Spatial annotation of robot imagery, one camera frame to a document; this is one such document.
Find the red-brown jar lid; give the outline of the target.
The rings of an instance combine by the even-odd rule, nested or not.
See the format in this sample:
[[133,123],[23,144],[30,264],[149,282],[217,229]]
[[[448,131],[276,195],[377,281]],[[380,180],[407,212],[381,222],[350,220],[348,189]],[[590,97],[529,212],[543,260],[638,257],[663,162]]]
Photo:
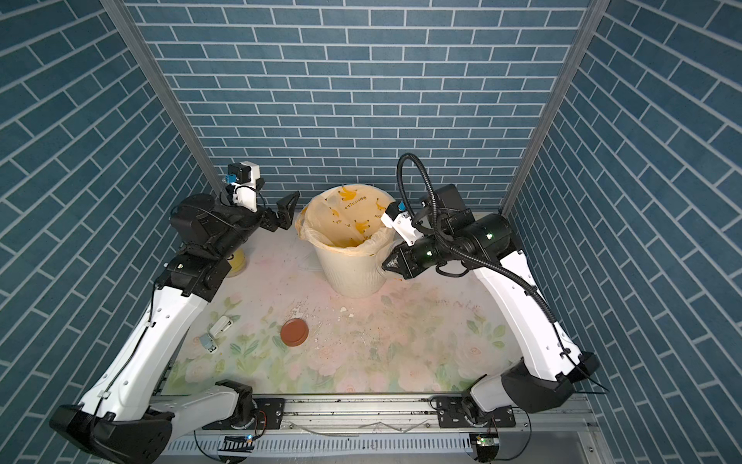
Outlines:
[[280,330],[280,339],[288,347],[298,347],[307,340],[309,328],[301,318],[288,320]]

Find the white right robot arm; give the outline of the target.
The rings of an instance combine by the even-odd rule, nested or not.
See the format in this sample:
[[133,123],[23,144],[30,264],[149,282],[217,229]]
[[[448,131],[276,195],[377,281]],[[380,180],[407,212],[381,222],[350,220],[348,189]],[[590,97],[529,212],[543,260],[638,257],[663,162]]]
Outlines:
[[494,421],[502,408],[538,413],[561,406],[591,380],[600,363],[581,350],[560,326],[538,290],[525,253],[507,220],[499,214],[476,218],[456,187],[438,189],[414,215],[402,202],[391,203],[384,226],[403,239],[383,268],[411,280],[428,269],[442,274],[460,262],[484,285],[514,334],[522,357],[497,376],[477,379],[463,394],[461,411],[474,426]]

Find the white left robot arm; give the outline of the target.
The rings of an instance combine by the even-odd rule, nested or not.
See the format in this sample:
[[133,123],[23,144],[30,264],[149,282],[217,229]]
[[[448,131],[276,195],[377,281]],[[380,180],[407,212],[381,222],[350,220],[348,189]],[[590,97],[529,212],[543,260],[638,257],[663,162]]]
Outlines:
[[79,450],[107,461],[153,463],[173,440],[205,425],[254,425],[252,388],[239,382],[221,380],[176,399],[156,401],[153,394],[191,324],[229,274],[229,257],[259,228],[289,228],[299,199],[291,193],[276,210],[250,210],[199,193],[178,204],[170,223],[184,245],[155,279],[143,317],[81,400],[55,409],[50,427]]

